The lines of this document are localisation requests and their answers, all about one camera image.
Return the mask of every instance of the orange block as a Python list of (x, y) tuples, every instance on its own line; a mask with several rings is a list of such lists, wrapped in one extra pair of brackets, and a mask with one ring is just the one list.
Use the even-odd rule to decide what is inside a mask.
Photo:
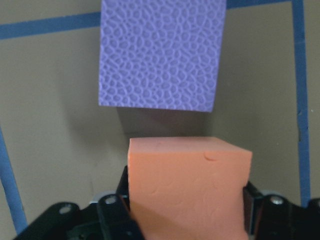
[(251, 158), (215, 137), (130, 139), (130, 208), (146, 240), (247, 240)]

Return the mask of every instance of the screw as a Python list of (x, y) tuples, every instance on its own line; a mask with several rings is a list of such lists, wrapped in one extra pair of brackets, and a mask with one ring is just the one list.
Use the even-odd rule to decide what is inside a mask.
[(65, 205), (65, 206), (61, 207), (61, 208), (59, 209), (59, 213), (60, 213), (60, 214), (66, 214), (66, 213), (70, 212), (71, 209), (72, 209), (71, 205), (68, 204), (68, 205)]
[(272, 196), (270, 198), (270, 201), (275, 205), (281, 205), (284, 203), (284, 200), (282, 199), (282, 197), (279, 197), (279, 196)]
[(114, 204), (117, 201), (117, 197), (115, 195), (108, 196), (105, 199), (106, 204)]

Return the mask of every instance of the blue tape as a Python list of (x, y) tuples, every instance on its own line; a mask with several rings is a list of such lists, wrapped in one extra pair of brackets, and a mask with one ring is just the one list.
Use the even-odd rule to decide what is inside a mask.
[(299, 174), (301, 205), (306, 207), (311, 198), (310, 154), (308, 124), (308, 89), (306, 37), (303, 0), (292, 0), (294, 56), (296, 78), (297, 123), (299, 130)]
[(282, 2), (290, 2), (291, 0), (227, 0), (226, 8), (227, 9), (236, 9), (251, 7), (262, 4), (276, 4)]
[(0, 25), (0, 40), (100, 26), (100, 12)]
[(5, 140), (0, 128), (0, 180), (17, 234), (27, 227), (27, 219), (19, 195), (15, 176), (8, 157)]

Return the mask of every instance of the bolt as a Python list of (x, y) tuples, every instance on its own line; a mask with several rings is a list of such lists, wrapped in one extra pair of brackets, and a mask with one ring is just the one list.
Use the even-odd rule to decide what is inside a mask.
[(59, 209), (59, 213), (60, 213), (60, 214), (66, 214), (66, 213), (70, 212), (71, 209), (72, 209), (71, 205), (68, 204), (68, 205), (65, 205), (65, 206), (61, 207), (61, 208)]
[(117, 197), (115, 195), (108, 196), (105, 199), (106, 204), (114, 204), (117, 201)]
[(281, 205), (284, 203), (284, 200), (282, 199), (282, 197), (279, 197), (279, 196), (272, 196), (270, 198), (270, 201), (275, 205)]

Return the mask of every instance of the purple square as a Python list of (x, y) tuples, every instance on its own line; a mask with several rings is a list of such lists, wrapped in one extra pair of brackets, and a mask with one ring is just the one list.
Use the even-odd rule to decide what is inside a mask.
[(99, 105), (211, 112), (226, 0), (102, 0)]

